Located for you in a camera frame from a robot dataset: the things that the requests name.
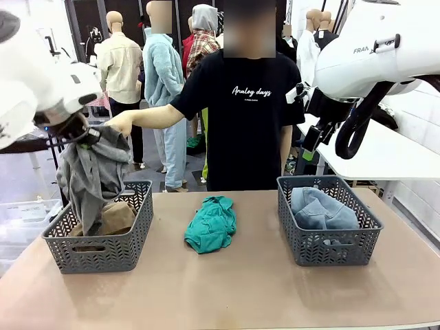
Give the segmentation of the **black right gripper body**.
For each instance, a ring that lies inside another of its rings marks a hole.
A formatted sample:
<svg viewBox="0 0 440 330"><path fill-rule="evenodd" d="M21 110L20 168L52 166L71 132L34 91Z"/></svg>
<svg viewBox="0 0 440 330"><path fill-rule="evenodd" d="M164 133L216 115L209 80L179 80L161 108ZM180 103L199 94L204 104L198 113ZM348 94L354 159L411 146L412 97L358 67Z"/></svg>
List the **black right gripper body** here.
<svg viewBox="0 0 440 330"><path fill-rule="evenodd" d="M336 132L335 123L317 123L309 127L303 140L303 148L314 152L321 143L328 145L332 135Z"/></svg>

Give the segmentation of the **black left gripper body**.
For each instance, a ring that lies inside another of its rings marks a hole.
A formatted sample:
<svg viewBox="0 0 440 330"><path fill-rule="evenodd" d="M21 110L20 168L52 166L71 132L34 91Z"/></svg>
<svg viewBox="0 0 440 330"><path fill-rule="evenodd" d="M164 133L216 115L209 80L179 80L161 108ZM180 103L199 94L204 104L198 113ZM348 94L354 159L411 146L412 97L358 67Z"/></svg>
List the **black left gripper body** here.
<svg viewBox="0 0 440 330"><path fill-rule="evenodd" d="M73 123L73 142L92 146L100 140L101 132L94 126L91 126L88 121L82 118L76 118Z"/></svg>

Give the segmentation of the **person's right hand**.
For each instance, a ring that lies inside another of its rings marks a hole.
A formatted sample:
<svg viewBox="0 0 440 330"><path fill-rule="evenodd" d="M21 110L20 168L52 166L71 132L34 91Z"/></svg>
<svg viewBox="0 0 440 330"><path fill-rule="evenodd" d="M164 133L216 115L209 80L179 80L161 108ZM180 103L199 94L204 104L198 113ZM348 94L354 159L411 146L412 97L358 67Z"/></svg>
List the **person's right hand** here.
<svg viewBox="0 0 440 330"><path fill-rule="evenodd" d="M132 111L123 111L117 116L112 117L112 119L107 120L104 125L106 127L111 127L112 129L123 134L127 137L132 132L133 126L133 114Z"/></svg>

